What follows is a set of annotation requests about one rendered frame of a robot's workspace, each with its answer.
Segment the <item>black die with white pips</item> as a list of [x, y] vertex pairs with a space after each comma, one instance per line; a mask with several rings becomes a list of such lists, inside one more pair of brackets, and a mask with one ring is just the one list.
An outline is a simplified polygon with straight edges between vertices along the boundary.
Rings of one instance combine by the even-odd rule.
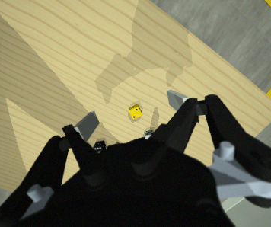
[[94, 150], [95, 150], [96, 152], [101, 152], [101, 151], [105, 150], [105, 149], [106, 149], [105, 141], [95, 142], [93, 148], [94, 148]]

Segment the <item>yellow die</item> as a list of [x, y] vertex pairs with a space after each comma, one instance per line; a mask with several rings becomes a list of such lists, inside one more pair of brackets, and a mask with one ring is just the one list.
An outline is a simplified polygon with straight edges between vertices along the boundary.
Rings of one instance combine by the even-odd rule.
[[129, 108], [129, 114], [131, 115], [133, 120], [142, 116], [142, 111], [140, 110], [138, 104]]

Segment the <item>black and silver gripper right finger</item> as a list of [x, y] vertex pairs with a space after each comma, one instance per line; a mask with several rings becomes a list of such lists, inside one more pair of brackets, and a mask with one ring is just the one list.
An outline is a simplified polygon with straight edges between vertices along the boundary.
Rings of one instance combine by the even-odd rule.
[[177, 112], [131, 152], [137, 175], [151, 174], [168, 147], [184, 153], [199, 116], [206, 115], [215, 150], [212, 172], [218, 198], [245, 197], [252, 204], [271, 208], [271, 148], [246, 133], [218, 95], [205, 100], [167, 91], [169, 105]]

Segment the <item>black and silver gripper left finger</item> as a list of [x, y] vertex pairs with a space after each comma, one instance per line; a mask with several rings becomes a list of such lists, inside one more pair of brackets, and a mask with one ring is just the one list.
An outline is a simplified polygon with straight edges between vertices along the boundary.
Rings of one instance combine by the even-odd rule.
[[62, 186], [70, 148], [90, 186], [98, 186], [107, 179], [110, 173], [107, 163], [87, 142], [99, 123], [96, 113], [91, 111], [75, 126], [64, 126], [65, 136], [49, 139], [21, 184], [0, 206], [0, 227], [11, 227], [44, 209], [48, 199]]

